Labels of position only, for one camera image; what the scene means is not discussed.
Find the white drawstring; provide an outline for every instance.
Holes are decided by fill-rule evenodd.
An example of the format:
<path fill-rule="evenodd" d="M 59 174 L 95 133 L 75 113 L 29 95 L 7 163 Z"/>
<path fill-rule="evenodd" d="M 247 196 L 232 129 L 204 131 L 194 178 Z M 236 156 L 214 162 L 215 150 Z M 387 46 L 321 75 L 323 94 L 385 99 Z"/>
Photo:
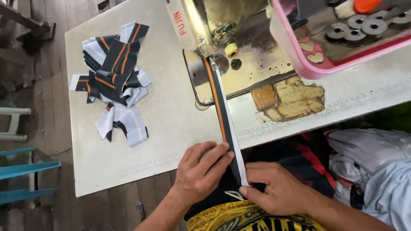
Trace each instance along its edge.
<path fill-rule="evenodd" d="M 224 191 L 225 194 L 232 196 L 234 198 L 237 198 L 241 201 L 245 201 L 245 199 L 242 197 L 242 195 L 239 192 L 236 191 Z"/>

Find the hand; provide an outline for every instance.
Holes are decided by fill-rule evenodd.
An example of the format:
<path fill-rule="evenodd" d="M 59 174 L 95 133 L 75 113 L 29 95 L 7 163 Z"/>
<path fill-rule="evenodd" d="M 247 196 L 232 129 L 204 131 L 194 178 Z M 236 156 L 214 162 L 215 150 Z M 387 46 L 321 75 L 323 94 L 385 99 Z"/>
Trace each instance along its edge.
<path fill-rule="evenodd" d="M 200 161 L 210 149 L 212 150 Z M 217 145 L 213 141 L 189 147 L 178 164 L 175 182 L 169 194 L 184 206 L 192 206 L 205 199 L 217 188 L 234 157 L 233 152 L 227 152 L 228 149 L 228 143 Z"/>
<path fill-rule="evenodd" d="M 264 193 L 242 186 L 240 193 L 273 215 L 308 214 L 310 203 L 317 200 L 314 189 L 302 184 L 275 162 L 254 162 L 245 165 L 248 183 L 265 183 Z"/>

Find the orange object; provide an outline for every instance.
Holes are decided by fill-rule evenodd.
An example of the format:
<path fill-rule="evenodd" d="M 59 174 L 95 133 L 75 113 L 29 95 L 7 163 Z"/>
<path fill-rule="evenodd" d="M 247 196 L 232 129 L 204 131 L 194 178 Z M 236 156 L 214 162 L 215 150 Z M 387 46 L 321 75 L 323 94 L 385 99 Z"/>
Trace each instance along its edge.
<path fill-rule="evenodd" d="M 360 14 L 370 14 L 383 0 L 355 0 L 354 10 Z"/>

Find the left hand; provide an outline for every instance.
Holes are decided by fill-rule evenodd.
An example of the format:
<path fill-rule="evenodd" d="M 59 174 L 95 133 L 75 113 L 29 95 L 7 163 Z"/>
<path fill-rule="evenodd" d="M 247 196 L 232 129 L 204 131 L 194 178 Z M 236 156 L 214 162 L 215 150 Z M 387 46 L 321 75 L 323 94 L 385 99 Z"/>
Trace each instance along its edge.
<path fill-rule="evenodd" d="M 210 149 L 212 150 L 200 161 Z M 214 141 L 196 143 L 189 147 L 178 164 L 175 182 L 169 195 L 186 207 L 205 199 L 217 188 L 227 166 L 234 158 L 234 153 L 227 152 L 228 149 L 228 143 L 217 145 Z"/>

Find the white tabletop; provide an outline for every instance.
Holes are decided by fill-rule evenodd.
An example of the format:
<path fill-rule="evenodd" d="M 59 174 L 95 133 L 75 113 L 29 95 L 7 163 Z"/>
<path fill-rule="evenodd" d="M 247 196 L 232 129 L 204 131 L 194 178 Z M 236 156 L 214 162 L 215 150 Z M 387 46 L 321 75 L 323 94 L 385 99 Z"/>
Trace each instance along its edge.
<path fill-rule="evenodd" d="M 76 196 L 173 170 L 187 147 L 221 141 L 215 107 L 195 107 L 195 96 L 182 49 L 169 18 L 166 1 L 128 0 L 65 34 L 67 75 L 88 73 L 81 42 L 120 33 L 132 21 L 150 26 L 137 65 L 153 82 L 136 107 L 149 138 L 129 148 L 120 129 L 112 142 L 95 128 L 106 103 L 86 104 L 87 93 L 69 91 Z M 256 119 L 251 95 L 228 101 L 240 148 L 256 146 L 411 100 L 411 46 L 317 81 L 325 89 L 325 110 L 287 122 Z"/>

